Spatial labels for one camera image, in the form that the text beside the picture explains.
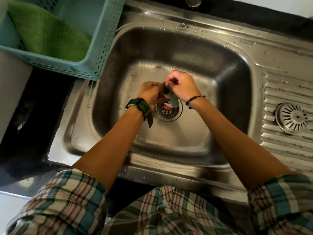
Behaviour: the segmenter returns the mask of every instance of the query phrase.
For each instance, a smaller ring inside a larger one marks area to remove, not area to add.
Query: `black bracelet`
[[[190,98],[190,100],[188,100],[188,101],[186,102],[186,106],[188,106],[189,109],[192,109],[192,108],[189,106],[189,103],[190,103],[192,100],[194,100],[194,99],[196,99],[196,98],[198,98],[198,97],[205,97],[205,95],[194,96],[193,98]]]

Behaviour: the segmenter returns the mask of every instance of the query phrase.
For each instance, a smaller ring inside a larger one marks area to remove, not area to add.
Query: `drain strainer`
[[[292,103],[279,105],[275,112],[275,119],[280,129],[289,134],[303,131],[308,124],[304,110]]]
[[[165,122],[172,122],[180,117],[182,114],[182,103],[178,101],[178,107],[173,107],[169,110],[167,107],[164,107],[164,104],[158,104],[154,107],[154,113],[156,117]]]

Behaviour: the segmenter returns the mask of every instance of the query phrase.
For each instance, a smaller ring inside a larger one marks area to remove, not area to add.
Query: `hand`
[[[163,83],[155,81],[143,83],[138,98],[144,99],[152,111],[154,110],[154,105],[168,101],[163,94]]]
[[[194,96],[202,95],[194,79],[188,73],[172,71],[165,79],[165,85],[182,101],[186,102]]]

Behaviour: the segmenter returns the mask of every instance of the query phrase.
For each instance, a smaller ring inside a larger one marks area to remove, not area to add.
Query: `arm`
[[[166,100],[163,95],[159,94],[162,91],[162,83],[146,82],[142,84],[138,98],[143,98],[153,110],[154,104]],[[72,168],[77,168],[92,176],[109,191],[143,120],[142,111],[136,106],[130,106],[114,127]]]
[[[167,76],[166,86],[184,102],[201,95],[193,78],[180,71],[173,71]],[[293,171],[266,149],[237,129],[206,98],[196,98],[190,102],[190,106],[204,120],[229,164],[247,189],[283,174],[293,174]]]

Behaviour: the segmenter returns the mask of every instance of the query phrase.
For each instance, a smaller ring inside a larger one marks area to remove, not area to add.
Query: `forearm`
[[[114,127],[72,168],[96,178],[109,191],[143,120],[142,111],[130,106]]]
[[[247,189],[282,174],[293,173],[266,149],[237,129],[205,98],[195,99],[191,102],[191,107],[204,120],[229,164]]]

